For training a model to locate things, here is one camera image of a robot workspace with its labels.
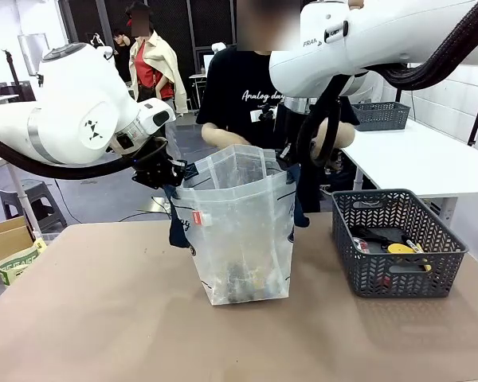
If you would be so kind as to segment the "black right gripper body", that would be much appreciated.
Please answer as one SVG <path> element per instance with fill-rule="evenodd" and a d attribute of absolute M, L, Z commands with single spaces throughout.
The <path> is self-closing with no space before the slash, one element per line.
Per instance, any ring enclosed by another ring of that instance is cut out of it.
<path fill-rule="evenodd" d="M 276 117 L 276 150 L 290 147 L 294 162 L 298 161 L 296 147 L 302 124 L 302 115 L 278 115 Z"/>

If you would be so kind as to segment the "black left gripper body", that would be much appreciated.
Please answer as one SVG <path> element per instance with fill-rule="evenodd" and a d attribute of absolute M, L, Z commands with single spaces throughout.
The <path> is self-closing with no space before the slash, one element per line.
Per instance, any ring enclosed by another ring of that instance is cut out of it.
<path fill-rule="evenodd" d="M 176 173 L 167 153 L 167 143 L 163 137 L 151 137 L 133 155 L 133 181 L 151 189 L 176 185 Z"/>

